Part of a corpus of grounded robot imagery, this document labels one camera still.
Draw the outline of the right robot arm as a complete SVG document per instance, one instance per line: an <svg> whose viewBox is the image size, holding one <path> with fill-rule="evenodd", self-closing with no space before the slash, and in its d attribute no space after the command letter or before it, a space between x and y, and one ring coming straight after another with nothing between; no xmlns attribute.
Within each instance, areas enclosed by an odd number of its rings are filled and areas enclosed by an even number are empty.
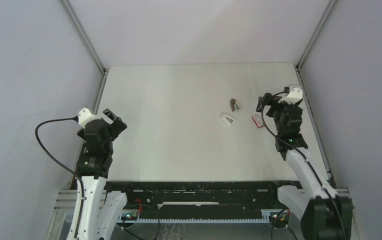
<svg viewBox="0 0 382 240"><path fill-rule="evenodd" d="M353 204L348 196L340 196L328 180L321 176L310 158L309 146L300 133L303 110L281 93L265 93L259 97L256 112L272 118L276 131L266 130L275 139L276 151L291 167L302 187L280 186L268 194L274 208L283 205L300 222L306 240L349 240L352 234Z"/></svg>

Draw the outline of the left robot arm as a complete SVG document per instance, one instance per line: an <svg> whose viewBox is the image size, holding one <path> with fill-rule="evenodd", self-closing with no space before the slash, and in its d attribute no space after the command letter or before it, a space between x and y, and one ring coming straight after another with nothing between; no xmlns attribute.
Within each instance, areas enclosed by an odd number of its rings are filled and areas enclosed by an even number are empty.
<svg viewBox="0 0 382 240"><path fill-rule="evenodd" d="M122 209L132 207L136 200L127 189L103 195L113 162L113 142L127 129L127 124L108 108L103 114L112 122L87 107L77 113L81 127L77 135L84 141L85 153L78 161L78 189L68 240L109 240Z"/></svg>

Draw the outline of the red white staple box sleeve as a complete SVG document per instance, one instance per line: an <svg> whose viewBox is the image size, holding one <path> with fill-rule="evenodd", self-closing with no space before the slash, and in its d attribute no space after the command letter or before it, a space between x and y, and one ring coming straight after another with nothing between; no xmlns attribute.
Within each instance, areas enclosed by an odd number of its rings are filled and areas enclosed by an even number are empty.
<svg viewBox="0 0 382 240"><path fill-rule="evenodd" d="M258 129L263 128L265 126L261 114L255 114L251 117L251 119L253 120L254 124L257 126Z"/></svg>

